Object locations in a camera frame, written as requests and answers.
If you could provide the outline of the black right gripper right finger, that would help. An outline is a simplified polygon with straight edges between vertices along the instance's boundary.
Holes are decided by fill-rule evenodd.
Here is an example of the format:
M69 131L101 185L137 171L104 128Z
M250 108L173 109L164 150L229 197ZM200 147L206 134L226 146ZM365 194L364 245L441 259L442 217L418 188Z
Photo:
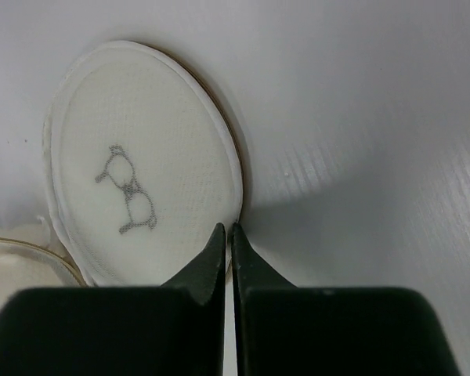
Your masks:
M296 287L231 236L241 375L457 375L428 301L401 287Z

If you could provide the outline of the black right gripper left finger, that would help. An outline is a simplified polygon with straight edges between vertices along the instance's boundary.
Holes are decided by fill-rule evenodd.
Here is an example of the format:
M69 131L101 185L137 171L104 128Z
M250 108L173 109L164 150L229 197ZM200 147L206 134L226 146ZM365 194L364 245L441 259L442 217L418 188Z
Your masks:
M0 311L0 375L220 375L226 231L148 287L46 287Z

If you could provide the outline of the beige round glasses laundry bag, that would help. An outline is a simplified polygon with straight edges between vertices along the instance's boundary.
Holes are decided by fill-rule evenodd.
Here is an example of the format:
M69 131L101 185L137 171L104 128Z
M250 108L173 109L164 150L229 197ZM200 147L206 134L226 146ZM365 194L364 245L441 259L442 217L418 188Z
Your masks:
M161 285L242 209L222 111L183 65L135 42L71 65L42 156L49 214L0 230L0 310L32 287Z

